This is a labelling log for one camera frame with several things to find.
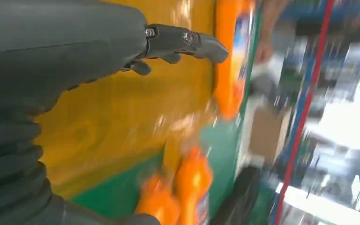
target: bolt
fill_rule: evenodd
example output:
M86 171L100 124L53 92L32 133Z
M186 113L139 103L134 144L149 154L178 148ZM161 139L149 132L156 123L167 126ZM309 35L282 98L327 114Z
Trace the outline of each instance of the bolt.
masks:
M186 42L186 43L190 43L192 41L192 35L190 32L185 32L183 34L183 40Z
M155 30L152 28L147 28L145 30L145 35L147 35L148 38L152 38L153 36L155 36Z

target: person's hand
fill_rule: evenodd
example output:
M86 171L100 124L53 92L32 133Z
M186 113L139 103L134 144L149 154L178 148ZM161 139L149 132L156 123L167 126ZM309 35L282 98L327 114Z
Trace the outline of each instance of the person's hand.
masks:
M271 46L271 38L261 37L259 43L257 43L257 51L255 56L255 62L257 64L262 64L271 59L273 54Z

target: robotic hand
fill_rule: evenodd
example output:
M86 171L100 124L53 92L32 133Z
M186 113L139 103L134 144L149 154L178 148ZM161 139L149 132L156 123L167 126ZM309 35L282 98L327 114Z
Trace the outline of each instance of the robotic hand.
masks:
M145 58L181 54L217 63L212 36L147 25L137 9L102 2L0 0L0 225L155 225L147 215L111 221L53 195L33 118L65 90L119 71L146 75Z

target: product label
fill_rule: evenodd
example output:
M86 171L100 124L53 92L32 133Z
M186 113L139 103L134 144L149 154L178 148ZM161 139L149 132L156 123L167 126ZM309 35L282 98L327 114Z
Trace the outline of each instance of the product label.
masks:
M209 194L202 197L196 206L196 219L199 225L209 223Z
M235 24L234 45L232 50L231 73L235 79L246 79L249 61L249 50L252 34L252 15L245 14L238 17Z

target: orange detergent bottle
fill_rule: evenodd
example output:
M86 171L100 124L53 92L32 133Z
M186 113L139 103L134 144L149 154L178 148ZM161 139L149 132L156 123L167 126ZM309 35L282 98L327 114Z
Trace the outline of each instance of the orange detergent bottle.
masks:
M179 225L209 223L209 189L212 181L213 172L208 158L198 147L193 147L183 157L175 178L181 206Z
M217 0L216 37L229 55L216 65L214 94L220 115L226 120L237 116L242 103L254 12L254 0Z
M172 195L171 186L162 175L154 174L143 183L135 213L149 214L161 225L178 224L180 205Z

